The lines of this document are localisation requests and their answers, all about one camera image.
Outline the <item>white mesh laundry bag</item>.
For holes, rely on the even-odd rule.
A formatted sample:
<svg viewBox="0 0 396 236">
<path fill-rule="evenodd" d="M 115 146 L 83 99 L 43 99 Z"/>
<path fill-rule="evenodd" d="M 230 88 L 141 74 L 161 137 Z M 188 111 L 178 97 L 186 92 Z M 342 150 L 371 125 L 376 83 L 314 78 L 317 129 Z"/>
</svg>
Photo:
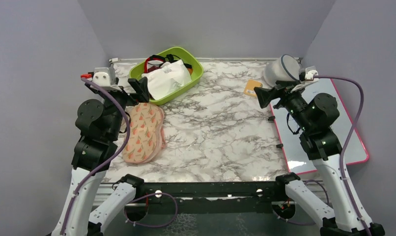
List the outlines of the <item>white mesh laundry bag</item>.
<svg viewBox="0 0 396 236">
<path fill-rule="evenodd" d="M 285 54 L 265 66 L 263 78 L 270 87 L 274 87 L 278 81 L 298 81 L 300 68 L 301 66 L 296 58 Z"/>
</svg>

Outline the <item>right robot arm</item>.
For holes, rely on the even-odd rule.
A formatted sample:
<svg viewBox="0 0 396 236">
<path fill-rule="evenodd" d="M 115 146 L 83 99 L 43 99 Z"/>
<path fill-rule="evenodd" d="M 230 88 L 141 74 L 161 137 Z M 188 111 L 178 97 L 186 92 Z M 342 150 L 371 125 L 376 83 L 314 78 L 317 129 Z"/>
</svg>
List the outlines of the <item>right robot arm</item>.
<svg viewBox="0 0 396 236">
<path fill-rule="evenodd" d="M 383 226 L 375 223 L 362 206 L 346 168 L 344 150 L 331 129 L 339 117 L 336 99 L 319 93 L 308 103 L 300 92 L 290 90 L 281 86 L 254 89 L 261 108 L 278 99 L 274 108 L 285 108 L 299 125 L 300 144 L 320 173 L 332 206 L 312 193 L 295 173 L 276 178 L 274 196 L 279 200 L 289 197 L 299 204 L 322 236 L 385 235 Z"/>
</svg>

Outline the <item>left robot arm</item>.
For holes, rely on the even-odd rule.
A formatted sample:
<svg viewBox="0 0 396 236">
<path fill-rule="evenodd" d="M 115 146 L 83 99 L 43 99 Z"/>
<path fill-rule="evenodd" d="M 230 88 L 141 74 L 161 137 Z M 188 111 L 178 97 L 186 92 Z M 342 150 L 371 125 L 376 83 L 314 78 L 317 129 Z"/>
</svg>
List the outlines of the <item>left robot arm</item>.
<svg viewBox="0 0 396 236">
<path fill-rule="evenodd" d="M 81 75 L 85 86 L 104 100 L 89 99 L 77 110 L 75 126 L 80 130 L 80 138 L 74 147 L 72 159 L 71 183 L 65 205 L 53 236 L 100 236 L 104 223 L 89 221 L 97 190 L 102 182 L 110 162 L 124 149 L 118 147 L 121 124 L 127 125 L 130 133 L 129 117 L 125 112 L 128 106 L 149 101 L 147 79 L 128 79 L 135 90 L 127 93 L 117 84 L 99 85 L 92 73 Z"/>
</svg>

